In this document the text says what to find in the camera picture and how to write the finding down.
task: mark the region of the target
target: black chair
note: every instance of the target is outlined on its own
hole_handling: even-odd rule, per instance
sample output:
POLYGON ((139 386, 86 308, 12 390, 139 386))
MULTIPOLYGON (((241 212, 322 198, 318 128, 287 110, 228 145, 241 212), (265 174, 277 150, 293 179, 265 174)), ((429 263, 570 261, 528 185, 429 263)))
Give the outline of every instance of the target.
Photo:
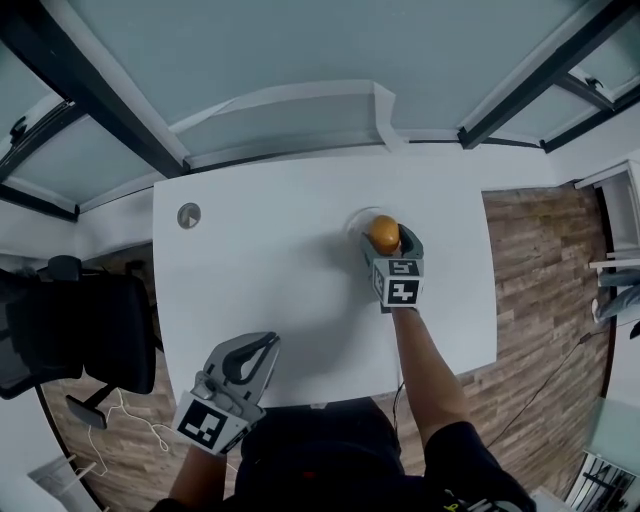
POLYGON ((0 270, 0 397, 38 384, 88 375, 106 384, 71 412, 96 428, 107 426, 96 407, 115 388, 148 394, 155 380, 151 308, 140 279, 85 271, 80 260, 49 260, 51 282, 0 270))

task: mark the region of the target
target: wood-pattern floor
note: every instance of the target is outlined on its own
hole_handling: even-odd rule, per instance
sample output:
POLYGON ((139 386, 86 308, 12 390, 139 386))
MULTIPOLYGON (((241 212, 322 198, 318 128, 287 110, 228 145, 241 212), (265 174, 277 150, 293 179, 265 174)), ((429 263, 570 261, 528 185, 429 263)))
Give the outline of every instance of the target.
MULTIPOLYGON (((495 267, 498 307, 498 361, 459 378, 471 401, 473 417, 485 443, 491 443, 531 400, 536 390, 587 332, 597 332, 590 313, 598 293, 588 262, 604 257, 604 236, 592 190, 556 189, 494 192, 484 195, 495 267)), ((142 259, 150 297, 152 251, 140 247, 96 264, 122 271, 127 260, 142 259)), ((491 446, 506 470, 527 489, 544 485, 564 497, 582 462, 589 415, 598 396, 607 358, 608 334, 579 346, 535 401, 491 446)), ((56 424, 80 461, 96 460, 86 427, 67 410, 64 395, 88 397, 99 386, 88 377, 43 386, 56 424)), ((175 402, 163 357, 158 358, 151 395, 124 393, 130 413, 169 425, 175 402)), ((107 405, 116 404, 115 393, 107 405)), ((376 397, 391 414, 392 395, 376 397)), ((402 461, 419 474, 424 461, 417 430, 404 395, 398 407, 402 461)), ((166 496, 181 465, 186 445, 166 429, 164 453, 147 425, 112 412, 106 431, 92 438, 109 472, 88 481, 112 510, 149 510, 166 496)), ((232 453, 229 464, 237 467, 232 453)), ((227 493, 235 473, 229 469, 227 493)))

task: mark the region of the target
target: cable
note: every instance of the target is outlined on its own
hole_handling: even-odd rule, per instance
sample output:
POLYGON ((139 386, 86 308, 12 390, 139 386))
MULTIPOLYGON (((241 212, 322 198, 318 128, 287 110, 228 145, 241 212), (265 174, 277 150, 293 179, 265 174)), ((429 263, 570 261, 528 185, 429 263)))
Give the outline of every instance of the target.
MULTIPOLYGON (((147 421, 144 418, 140 418, 139 416, 134 416, 133 414, 130 414, 129 412, 127 412, 127 410, 124 408, 124 399, 122 398, 122 391, 120 391, 120 388, 116 388, 116 391, 118 392, 118 396, 120 397, 120 405, 114 405, 112 407, 109 407, 109 411, 107 412, 107 418, 106 418, 107 422, 109 421, 109 416, 111 416, 111 411, 113 411, 114 409, 122 409, 122 412, 125 413, 127 416, 129 416, 129 418, 133 418, 133 419, 136 419, 136 420, 144 421, 147 425, 149 425, 149 428, 151 429, 151 432, 153 432, 153 435, 158 438, 158 441, 159 441, 159 444, 160 444, 160 449, 163 452, 168 452, 169 451, 169 445, 164 441, 164 439, 162 439, 160 437, 160 434, 158 434, 156 432, 156 428, 157 427, 164 427, 164 428, 166 428, 167 430, 169 430, 171 432, 173 432, 173 430, 171 430, 171 428, 167 427, 166 425, 163 425, 162 423, 152 424, 150 421, 147 421)), ((104 468, 104 471, 102 473, 98 473, 97 471, 94 471, 93 469, 91 470, 91 472, 95 473, 98 476, 104 476, 109 472, 109 468, 104 463, 102 455, 100 455, 100 452, 96 448, 96 445, 93 444, 93 439, 91 439, 91 425, 89 425, 89 430, 88 430, 87 433, 88 433, 88 436, 89 436, 89 443, 91 444, 91 447, 93 448, 93 450, 98 455, 98 459, 100 459, 100 464, 102 464, 102 467, 104 468)))
POLYGON ((514 418, 513 418, 513 419, 512 419, 508 424, 507 424, 507 426, 506 426, 506 427, 504 427, 504 428, 502 429, 502 432, 500 432, 500 433, 495 437, 495 439, 494 439, 493 441, 491 441, 491 442, 487 445, 487 448, 491 448, 491 447, 496 443, 496 441, 497 441, 498 439, 500 439, 500 438, 504 435, 504 433, 505 433, 507 430, 509 430, 509 427, 510 427, 511 425, 513 425, 513 424, 515 423, 515 421, 516 421, 520 416, 522 416, 522 414, 524 413, 524 411, 526 411, 526 410, 527 410, 527 407, 529 407, 529 406, 533 403, 533 401, 534 401, 534 400, 536 399, 536 397, 540 394, 540 392, 541 392, 541 391, 546 387, 546 385, 547 385, 547 384, 549 384, 549 381, 550 381, 550 380, 555 376, 555 374, 556 374, 556 373, 558 373, 558 371, 560 371, 560 368, 562 368, 562 367, 564 366, 564 363, 566 363, 566 362, 567 362, 567 360, 571 357, 571 355, 575 352, 575 350, 576 350, 580 345, 582 345, 582 344, 586 341, 586 340, 584 340, 584 341, 583 341, 583 339, 584 339, 584 336, 583 336, 582 338, 580 338, 580 341, 578 341, 578 343, 576 343, 576 344, 575 344, 575 346, 574 346, 574 347, 571 349, 571 351, 570 351, 570 352, 565 356, 565 358, 564 358, 564 359, 562 360, 562 362, 558 365, 558 367, 557 367, 555 370, 553 370, 553 372, 551 373, 551 375, 549 375, 549 377, 547 377, 547 380, 545 380, 545 381, 544 381, 544 383, 542 384, 542 386, 540 386, 540 387, 538 388, 538 391, 536 391, 536 392, 534 393, 533 397, 531 397, 531 400, 529 400, 529 401, 525 404, 525 406, 520 410, 520 412, 519 412, 518 414, 516 414, 516 415, 514 416, 514 418))
POLYGON ((398 437, 398 417, 396 415, 396 411, 398 408, 398 400, 400 399, 400 392, 402 391, 402 388, 404 388, 404 381, 402 381, 402 384, 400 384, 398 391, 396 391, 396 396, 393 399, 393 430, 396 431, 396 438, 398 437))

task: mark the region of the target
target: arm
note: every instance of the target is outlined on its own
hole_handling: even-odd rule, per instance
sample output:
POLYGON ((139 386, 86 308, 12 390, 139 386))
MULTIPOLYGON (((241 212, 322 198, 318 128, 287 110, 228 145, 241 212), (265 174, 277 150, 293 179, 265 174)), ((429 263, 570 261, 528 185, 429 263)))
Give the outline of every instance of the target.
POLYGON ((169 498, 194 510, 206 509, 215 503, 221 503, 226 472, 226 456, 211 455, 192 445, 171 488, 169 498))
POLYGON ((425 447, 442 427, 470 421, 469 406, 420 314, 410 308, 394 308, 392 315, 409 406, 425 447))

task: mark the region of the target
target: black shirt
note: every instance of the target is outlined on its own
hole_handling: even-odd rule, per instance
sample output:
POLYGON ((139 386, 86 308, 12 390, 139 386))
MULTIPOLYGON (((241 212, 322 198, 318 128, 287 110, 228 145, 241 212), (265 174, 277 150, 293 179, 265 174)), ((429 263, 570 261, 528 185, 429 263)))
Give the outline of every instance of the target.
MULTIPOLYGON (((429 439, 424 456, 424 476, 407 476, 393 457, 366 443, 334 439, 293 443, 252 461, 249 471, 241 470, 236 494, 216 509, 419 506, 461 512, 483 500, 491 504, 489 510, 536 509, 522 487, 500 468, 470 423, 440 429, 429 439)), ((187 509, 163 500, 153 510, 187 509)))

